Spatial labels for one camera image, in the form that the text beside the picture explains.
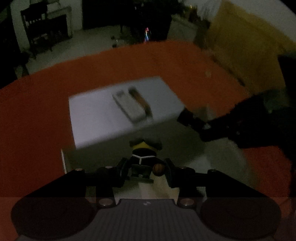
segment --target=wall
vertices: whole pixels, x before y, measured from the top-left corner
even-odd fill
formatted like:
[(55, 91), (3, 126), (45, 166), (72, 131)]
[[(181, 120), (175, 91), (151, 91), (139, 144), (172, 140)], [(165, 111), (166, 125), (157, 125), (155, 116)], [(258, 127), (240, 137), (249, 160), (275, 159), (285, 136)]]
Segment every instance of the wall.
[[(246, 12), (255, 14), (282, 31), (296, 42), (296, 15), (280, 0), (230, 0)], [(221, 0), (186, 0), (185, 4), (197, 6), (199, 16), (212, 21)]]
[[(72, 29), (82, 29), (82, 7), (81, 0), (60, 0), (61, 6), (71, 6), (72, 8)], [(29, 49), (29, 41), (22, 23), (20, 11), (28, 8), (30, 0), (13, 0), (10, 4), (13, 26), (17, 37), (17, 42), (21, 50)]]

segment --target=orange tablecloth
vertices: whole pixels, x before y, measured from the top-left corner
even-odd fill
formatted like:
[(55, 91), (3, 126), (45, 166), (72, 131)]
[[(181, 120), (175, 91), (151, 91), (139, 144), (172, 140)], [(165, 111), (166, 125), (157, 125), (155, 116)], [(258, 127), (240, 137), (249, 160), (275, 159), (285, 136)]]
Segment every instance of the orange tablecloth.
[[(248, 97), (225, 70), (185, 42), (112, 49), (24, 77), (0, 90), (1, 197), (22, 197), (63, 175), (61, 148), (74, 146), (69, 96), (149, 76), (161, 76), (192, 110), (209, 104), (223, 115)], [(287, 197), (289, 160), (281, 151), (267, 147), (244, 152), (260, 177), (257, 189)], [(0, 198), (0, 240), (17, 237), (10, 221), (17, 200)]]

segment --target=chair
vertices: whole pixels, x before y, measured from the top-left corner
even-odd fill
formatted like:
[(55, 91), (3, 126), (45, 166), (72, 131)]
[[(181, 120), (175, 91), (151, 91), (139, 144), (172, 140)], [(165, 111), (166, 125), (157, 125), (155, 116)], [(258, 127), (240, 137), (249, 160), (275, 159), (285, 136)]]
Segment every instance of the chair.
[(47, 2), (31, 4), (21, 11), (23, 25), (30, 43), (31, 51), (36, 59), (37, 46), (47, 46), (52, 51), (51, 26), (47, 18)]

